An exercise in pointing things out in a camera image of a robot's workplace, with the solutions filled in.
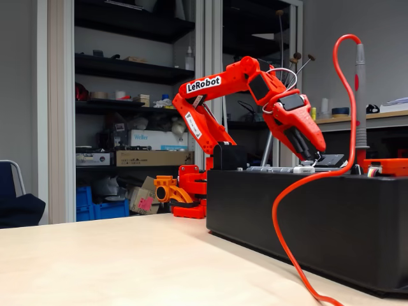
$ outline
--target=weller box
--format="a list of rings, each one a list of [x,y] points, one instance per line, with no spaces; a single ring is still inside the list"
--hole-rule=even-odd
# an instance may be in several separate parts
[[[152,147],[152,150],[187,150],[188,133],[178,137],[173,132],[142,131],[132,129],[129,131],[129,145],[131,147]]]

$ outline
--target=bottle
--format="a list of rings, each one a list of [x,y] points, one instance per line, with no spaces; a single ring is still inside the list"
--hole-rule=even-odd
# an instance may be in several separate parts
[[[194,55],[191,47],[189,46],[186,54],[186,70],[194,71]]]
[[[316,107],[312,107],[312,119],[316,121]]]

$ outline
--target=black shelf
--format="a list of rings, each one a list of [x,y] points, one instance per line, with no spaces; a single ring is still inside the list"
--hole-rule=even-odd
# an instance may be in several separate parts
[[[277,10],[289,7],[278,0],[226,0],[223,2],[223,26],[237,34],[279,33]],[[282,16],[282,28],[289,28],[289,15]]]
[[[103,0],[76,0],[75,25],[163,43],[173,43],[195,28],[194,22],[161,17]]]
[[[194,71],[191,70],[77,53],[75,73],[165,85],[194,78]]]
[[[253,34],[274,33],[279,35],[277,10],[288,7],[277,0],[225,0],[223,6],[222,51],[226,54],[264,57],[281,51],[281,44]],[[282,28],[289,28],[289,15],[283,14]]]
[[[239,34],[224,29],[222,51],[231,55],[264,57],[281,51],[281,44],[275,40],[266,40],[250,34]]]
[[[126,114],[135,113],[168,113],[169,115],[178,115],[176,109],[140,107],[140,104],[132,101],[117,101],[104,99],[101,103],[98,99],[88,102],[75,101],[75,112],[87,115],[105,115],[107,113],[118,112]]]
[[[112,172],[112,171],[121,171],[121,170],[136,170],[136,171],[145,171],[145,170],[158,170],[158,169],[178,169],[181,165],[178,166],[129,166],[129,167],[117,167],[117,166],[77,166],[77,171],[83,172]]]
[[[244,121],[228,121],[228,129],[246,129],[251,131],[260,131],[267,129],[268,126],[264,121],[260,122],[244,122]]]

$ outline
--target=red cable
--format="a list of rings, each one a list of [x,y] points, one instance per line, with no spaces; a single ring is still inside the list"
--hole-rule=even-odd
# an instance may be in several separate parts
[[[273,207],[272,207],[272,220],[273,220],[273,226],[276,231],[276,235],[279,238],[279,242],[282,245],[283,249],[285,250],[286,254],[288,255],[289,259],[291,260],[293,266],[295,266],[297,272],[299,273],[300,278],[302,279],[303,283],[305,284],[306,288],[309,290],[309,292],[312,294],[312,296],[321,301],[321,302],[328,302],[334,306],[343,306],[340,302],[334,300],[333,298],[330,298],[328,296],[323,296],[317,293],[315,289],[313,289],[312,285],[310,285],[309,281],[307,280],[305,274],[303,273],[302,269],[300,268],[300,265],[296,261],[295,257],[292,255],[292,252],[289,250],[288,245],[286,244],[285,240],[283,239],[281,229],[279,228],[278,225],[278,219],[277,219],[277,211],[278,211],[278,206],[281,200],[288,195],[291,191],[296,189],[297,187],[300,187],[306,183],[309,183],[313,180],[318,180],[322,179],[324,177],[334,177],[337,175],[342,175],[345,172],[349,171],[350,168],[352,167],[354,163],[354,153],[355,153],[355,146],[356,146],[356,100],[354,98],[353,90],[351,89],[350,85],[348,84],[346,78],[343,75],[343,72],[340,69],[339,66],[339,61],[337,59],[337,50],[339,49],[339,46],[342,41],[351,39],[354,40],[355,43],[361,44],[361,40],[352,34],[344,35],[340,37],[333,49],[333,62],[334,62],[334,67],[336,69],[337,74],[340,77],[340,80],[342,81],[344,87],[346,88],[346,91],[349,95],[350,99],[350,104],[351,104],[351,137],[350,137],[350,156],[349,156],[349,161],[347,163],[347,166],[344,168],[337,170],[337,171],[328,171],[328,172],[321,172],[321,173],[316,173],[309,175],[308,177],[304,177],[297,182],[291,184],[289,187],[285,188],[279,195],[276,197],[275,201],[273,202]]]

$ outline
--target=white box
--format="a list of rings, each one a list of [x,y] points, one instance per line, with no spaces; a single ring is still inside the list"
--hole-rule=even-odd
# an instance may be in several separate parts
[[[76,153],[77,166],[109,166],[111,153]]]
[[[129,131],[129,145],[131,147],[152,147],[152,150],[187,150],[188,133],[178,137],[173,132],[142,131],[132,129]]]
[[[380,105],[380,113],[399,112],[408,110],[408,103],[401,103],[396,105]]]

